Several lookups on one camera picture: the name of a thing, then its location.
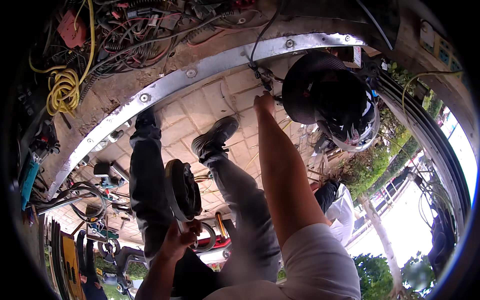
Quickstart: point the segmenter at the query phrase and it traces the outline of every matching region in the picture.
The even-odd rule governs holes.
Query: tree trunk
[[[358,201],[363,206],[363,209],[367,213],[367,218],[372,222],[372,225],[377,231],[380,241],[382,241],[382,245],[384,246],[388,267],[390,268],[393,278],[393,289],[390,292],[390,295],[394,299],[396,299],[398,295],[400,295],[401,298],[404,298],[405,288],[402,285],[402,272],[396,263],[396,257],[395,253],[393,252],[392,243],[388,239],[387,231],[382,224],[382,220],[380,219],[377,210],[375,207],[373,207],[372,203],[367,197],[361,195],[358,197]]]

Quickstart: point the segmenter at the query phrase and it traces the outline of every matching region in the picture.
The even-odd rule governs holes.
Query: sneaker
[[[192,151],[197,154],[200,163],[214,154],[227,152],[228,149],[222,147],[238,127],[239,123],[234,117],[225,117],[215,122],[207,133],[196,137],[192,142]]]
[[[137,115],[137,121],[135,121],[135,129],[148,125],[156,126],[155,111],[153,106],[147,108],[146,110],[142,111]]]

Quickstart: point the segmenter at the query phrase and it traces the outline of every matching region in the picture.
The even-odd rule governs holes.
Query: white sleeve
[[[360,279],[353,260],[327,224],[312,224],[294,233],[282,255],[291,299],[360,299]]]

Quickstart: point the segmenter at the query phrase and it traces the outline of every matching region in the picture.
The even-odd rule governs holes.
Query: tiled floor
[[[276,76],[284,78],[288,68],[298,58],[299,56],[295,56],[275,61],[270,68]],[[198,162],[198,158],[190,149],[192,140],[210,129],[216,120],[233,115],[239,120],[240,127],[227,141],[227,147],[230,149],[229,159],[241,168],[245,168],[258,152],[258,124],[252,106],[254,97],[261,95],[263,91],[261,81],[255,78],[249,68],[244,67],[237,72],[215,76],[210,82],[189,91],[188,94],[172,99],[166,106],[157,106],[156,114],[162,120],[161,141],[164,163],[178,158],[183,162],[190,163],[195,175],[206,174],[208,169]],[[275,83],[272,93],[279,95],[281,85]],[[282,106],[276,106],[275,119],[280,127],[284,127],[290,121]],[[313,133],[314,127],[314,125],[304,126],[294,122],[285,129],[285,133],[298,146],[306,165],[314,164],[312,143],[316,141],[318,135],[318,132]],[[90,154],[92,166],[100,161],[116,161],[128,173],[132,154],[129,138],[133,134],[134,127],[127,128],[123,125],[120,129],[126,133],[122,138],[114,144],[109,144],[104,150]],[[259,188],[262,188],[258,158],[249,165],[246,171],[256,178]],[[94,178],[93,168],[89,166],[77,170],[74,179],[75,181],[88,180],[92,183],[99,181]],[[208,191],[217,190],[215,183],[211,181],[199,185],[201,191],[206,191],[208,187]],[[128,194],[129,187],[124,185],[116,192]],[[87,200],[82,200],[76,205],[85,209],[87,203]],[[202,206],[204,211],[199,219],[211,219],[216,211],[224,214],[230,212],[220,192],[203,193]],[[123,214],[115,217],[113,211],[108,209],[108,215],[109,227],[119,229],[122,222],[120,217]],[[63,231],[69,233],[80,223],[69,206],[52,211],[50,216],[61,223]],[[123,230],[120,231],[119,240],[122,245],[142,246],[142,236],[135,220],[125,224]]]

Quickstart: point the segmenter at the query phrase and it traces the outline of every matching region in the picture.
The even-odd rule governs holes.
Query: metal bracket
[[[339,33],[311,33],[295,36],[283,36],[260,41],[255,50],[254,60],[261,60],[276,55],[286,54],[312,48],[339,47],[339,46],[366,46],[367,44],[353,35]],[[197,83],[217,73],[249,63],[248,57],[252,52],[254,43],[236,47],[220,52],[216,55],[204,58],[196,64],[176,70],[145,87],[132,96],[130,100],[114,110],[103,119],[92,131],[80,142],[67,161],[56,174],[48,190],[47,199],[53,198],[60,185],[75,168],[79,161],[87,155],[95,145],[101,142],[107,135],[120,127],[142,110],[162,101],[171,94],[183,88]]]

